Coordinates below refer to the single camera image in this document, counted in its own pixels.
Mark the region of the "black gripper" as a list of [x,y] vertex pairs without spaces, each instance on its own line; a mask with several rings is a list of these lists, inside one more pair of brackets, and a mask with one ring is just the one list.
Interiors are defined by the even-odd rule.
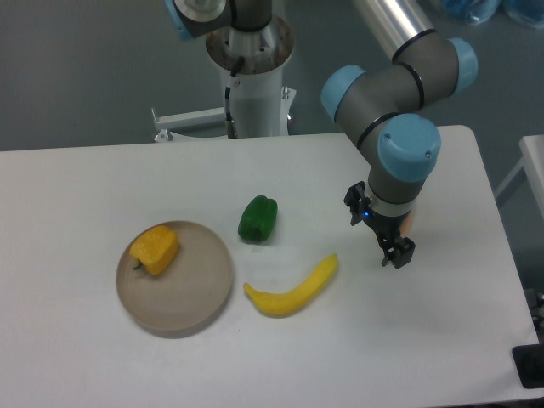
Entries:
[[415,242],[401,236],[411,212],[411,203],[392,204],[378,198],[363,181],[348,188],[343,203],[349,209],[350,225],[364,223],[377,235],[383,251],[382,266],[406,266],[415,251]]

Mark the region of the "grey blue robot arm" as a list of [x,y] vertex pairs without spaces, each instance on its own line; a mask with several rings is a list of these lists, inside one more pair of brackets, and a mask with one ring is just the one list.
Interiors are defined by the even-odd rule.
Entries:
[[[369,74],[346,65],[325,82],[320,100],[370,166],[344,198],[353,224],[372,229],[383,262],[401,268],[415,243],[402,235],[441,147],[421,108],[469,87],[478,74],[473,48],[444,39],[414,1],[358,1],[355,7],[391,65]],[[287,130],[282,71],[292,56],[291,27],[269,1],[168,1],[184,40],[204,37],[223,88],[219,112],[229,138],[280,136]]]

